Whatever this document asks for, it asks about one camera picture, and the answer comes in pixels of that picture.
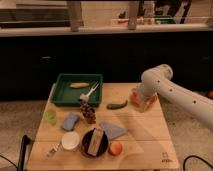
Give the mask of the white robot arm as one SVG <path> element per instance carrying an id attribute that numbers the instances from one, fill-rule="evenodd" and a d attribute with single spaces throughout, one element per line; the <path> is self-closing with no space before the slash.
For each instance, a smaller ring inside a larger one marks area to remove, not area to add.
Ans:
<path id="1" fill-rule="evenodd" d="M 148 100 L 158 93 L 213 127 L 213 100 L 173 83 L 172 77 L 173 70 L 169 65 L 158 65 L 142 73 L 141 83 L 136 91 L 143 100 Z"/>

